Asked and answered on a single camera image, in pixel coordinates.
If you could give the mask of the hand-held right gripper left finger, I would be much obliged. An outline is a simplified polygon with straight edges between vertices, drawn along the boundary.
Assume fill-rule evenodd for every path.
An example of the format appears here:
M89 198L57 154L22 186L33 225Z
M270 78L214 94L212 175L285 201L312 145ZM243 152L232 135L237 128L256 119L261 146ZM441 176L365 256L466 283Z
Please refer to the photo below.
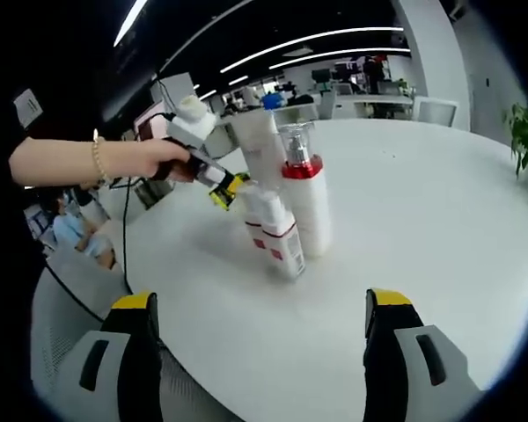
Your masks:
M161 421L158 298L123 296L62 360L50 403L62 421Z

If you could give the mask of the person's left hand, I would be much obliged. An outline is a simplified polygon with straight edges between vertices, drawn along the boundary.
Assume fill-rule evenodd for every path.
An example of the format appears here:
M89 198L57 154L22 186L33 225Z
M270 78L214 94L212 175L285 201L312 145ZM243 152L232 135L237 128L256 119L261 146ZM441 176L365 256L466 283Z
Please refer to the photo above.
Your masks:
M187 168L190 153L179 144L163 140L150 139L142 142L144 148L144 176L157 180L172 179L191 183L194 176Z

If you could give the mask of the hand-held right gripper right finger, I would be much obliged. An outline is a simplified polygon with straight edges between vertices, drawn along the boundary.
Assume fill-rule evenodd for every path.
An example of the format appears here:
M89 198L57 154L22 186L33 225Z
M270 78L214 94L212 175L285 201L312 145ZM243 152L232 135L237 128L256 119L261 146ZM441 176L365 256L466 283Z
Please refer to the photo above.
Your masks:
M482 395L467 357L402 293L366 291L365 421L459 421Z

